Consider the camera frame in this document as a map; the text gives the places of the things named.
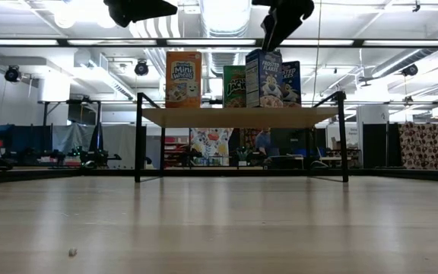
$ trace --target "mini-wheats cereal box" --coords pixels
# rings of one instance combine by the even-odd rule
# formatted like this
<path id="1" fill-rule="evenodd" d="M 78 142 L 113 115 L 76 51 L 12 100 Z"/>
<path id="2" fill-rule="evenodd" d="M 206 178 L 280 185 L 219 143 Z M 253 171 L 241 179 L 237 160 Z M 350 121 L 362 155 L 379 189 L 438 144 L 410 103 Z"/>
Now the mini-wheats cereal box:
<path id="1" fill-rule="evenodd" d="M 225 65 L 222 82 L 224 107 L 246 107 L 246 67 Z"/>
<path id="2" fill-rule="evenodd" d="M 302 107 L 302 90 L 300 85 L 300 62 L 285 62 L 283 70 L 283 107 Z"/>
<path id="3" fill-rule="evenodd" d="M 202 55 L 167 52 L 165 107 L 201 107 Z"/>
<path id="4" fill-rule="evenodd" d="M 246 106 L 283 107 L 281 54 L 255 49 L 246 56 Z"/>

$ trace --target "ceiling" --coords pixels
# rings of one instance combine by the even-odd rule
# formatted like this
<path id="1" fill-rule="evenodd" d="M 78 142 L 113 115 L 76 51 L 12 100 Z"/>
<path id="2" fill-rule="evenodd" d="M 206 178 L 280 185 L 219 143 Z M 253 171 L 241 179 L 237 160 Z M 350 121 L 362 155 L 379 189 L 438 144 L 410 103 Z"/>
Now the ceiling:
<path id="1" fill-rule="evenodd" d="M 99 6 L 96 4 L 97 0 L 94 2 L 91 0 L 74 1 L 85 3 L 83 5 L 89 13 L 97 13 L 97 6 Z M 438 38 L 438 0 L 420 0 L 419 12 L 412 12 L 415 0 L 323 0 L 322 6 L 319 0 L 315 2 L 314 14 L 290 38 Z M 133 34 L 129 27 L 104 28 L 92 20 L 77 21 L 70 28 L 61 28 L 56 24 L 54 9 L 61 3 L 60 0 L 0 1 L 0 37 L 137 37 L 137 32 Z M 202 26 L 201 16 L 198 13 L 200 11 L 198 0 L 179 0 L 178 5 L 179 13 L 176 17 L 155 19 L 144 23 L 142 27 L 146 30 L 145 34 L 149 37 L 176 37 L 177 35 L 201 37 Z M 231 5 L 225 1 L 224 12 L 217 11 L 217 19 L 219 21 L 230 20 L 227 18 L 230 9 Z M 260 25 L 267 13 L 267 8 L 253 7 L 251 9 L 245 38 L 263 36 Z M 39 56 L 71 72 L 75 68 L 76 50 L 0 48 L 0 57 Z M 100 54 L 105 56 L 109 60 L 109 71 L 134 92 L 145 91 L 155 100 L 163 99 L 163 93 L 160 93 L 160 74 L 155 69 L 156 64 L 150 60 L 150 56 L 143 49 L 93 48 L 89 51 L 93 56 Z M 347 81 L 343 80 L 342 86 L 333 88 L 346 90 L 348 100 L 356 100 L 356 94 L 363 89 L 360 86 L 362 83 L 356 81 L 354 75 L 346 76 L 346 74 L 356 72 L 358 76 L 362 76 L 363 72 L 368 73 L 373 67 L 402 52 L 404 52 L 403 49 L 363 49 L 361 51 L 326 48 L 319 50 L 313 48 L 281 49 L 285 61 L 299 60 L 302 65 L 302 89 L 305 93 L 303 100 L 321 99 L 321 96 L 332 92 L 333 90 L 329 90 L 329 87 L 342 78 L 346 78 Z M 150 73 L 147 76 L 137 77 L 132 70 L 139 59 L 147 60 L 150 65 Z M 433 88 L 433 91 L 426 92 L 417 99 L 426 100 L 429 97 L 422 98 L 432 96 L 430 99 L 436 100 L 438 98 L 438 52 L 416 62 L 416 65 L 419 73 L 414 77 L 404 78 L 402 75 L 393 74 L 371 81 L 370 84 L 384 90 L 381 93 L 385 97 L 383 100 L 401 100 L 406 94 L 419 94 L 427 91 L 428 88 Z M 85 82 L 85 85 L 74 83 L 71 92 L 96 94 L 96 96 L 99 94 L 97 97 L 106 98 L 107 96 L 110 100 L 116 98 L 115 93 L 99 79 L 82 78 L 81 80 Z M 217 86 L 218 81 L 220 80 L 211 80 L 211 86 Z M 216 95 L 220 93 L 221 91 L 213 91 Z"/>

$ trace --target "frosted flakes cereal box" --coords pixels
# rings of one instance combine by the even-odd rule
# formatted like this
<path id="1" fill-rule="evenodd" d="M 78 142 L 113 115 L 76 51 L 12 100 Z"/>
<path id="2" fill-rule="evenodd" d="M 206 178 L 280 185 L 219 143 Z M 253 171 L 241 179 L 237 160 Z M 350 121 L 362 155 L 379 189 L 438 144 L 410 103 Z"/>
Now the frosted flakes cereal box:
<path id="1" fill-rule="evenodd" d="M 285 62 L 282 64 L 283 107 L 302 107 L 302 90 L 300 85 L 300 62 Z"/>
<path id="2" fill-rule="evenodd" d="M 246 106 L 283 107 L 280 52 L 255 49 L 246 56 Z"/>
<path id="3" fill-rule="evenodd" d="M 165 107 L 201 107 L 202 55 L 167 52 Z"/>
<path id="4" fill-rule="evenodd" d="M 222 81 L 224 107 L 246 107 L 246 67 L 225 65 Z"/>

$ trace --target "air duct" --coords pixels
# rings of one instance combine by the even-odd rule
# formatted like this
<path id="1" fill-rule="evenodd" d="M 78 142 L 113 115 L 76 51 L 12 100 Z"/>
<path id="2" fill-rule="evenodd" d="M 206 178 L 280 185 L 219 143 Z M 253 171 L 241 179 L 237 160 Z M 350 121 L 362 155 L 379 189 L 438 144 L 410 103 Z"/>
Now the air duct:
<path id="1" fill-rule="evenodd" d="M 375 67 L 371 71 L 371 76 L 373 78 L 382 78 L 391 75 L 392 73 L 399 72 L 409 65 L 436 52 L 438 52 L 438 49 L 407 49 L 383 64 Z"/>
<path id="2" fill-rule="evenodd" d="M 250 0 L 199 0 L 202 36 L 207 38 L 242 38 L 246 35 L 251 13 Z M 238 53 L 208 53 L 211 70 L 216 75 L 225 65 L 240 63 Z"/>

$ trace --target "apple jacks cereal box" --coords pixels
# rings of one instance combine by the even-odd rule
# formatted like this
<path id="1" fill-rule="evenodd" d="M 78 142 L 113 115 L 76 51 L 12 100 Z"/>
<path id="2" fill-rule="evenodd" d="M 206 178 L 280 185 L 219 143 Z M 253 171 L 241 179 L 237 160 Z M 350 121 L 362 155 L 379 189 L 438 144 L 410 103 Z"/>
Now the apple jacks cereal box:
<path id="1" fill-rule="evenodd" d="M 225 65 L 222 75 L 224 107 L 246 107 L 246 67 Z"/>
<path id="2" fill-rule="evenodd" d="M 300 62 L 285 62 L 281 66 L 283 70 L 283 94 L 284 107 L 302 107 L 302 90 L 300 85 Z"/>
<path id="3" fill-rule="evenodd" d="M 201 107 L 202 55 L 168 52 L 165 107 Z"/>
<path id="4" fill-rule="evenodd" d="M 246 56 L 246 106 L 283 107 L 280 52 L 255 49 Z"/>

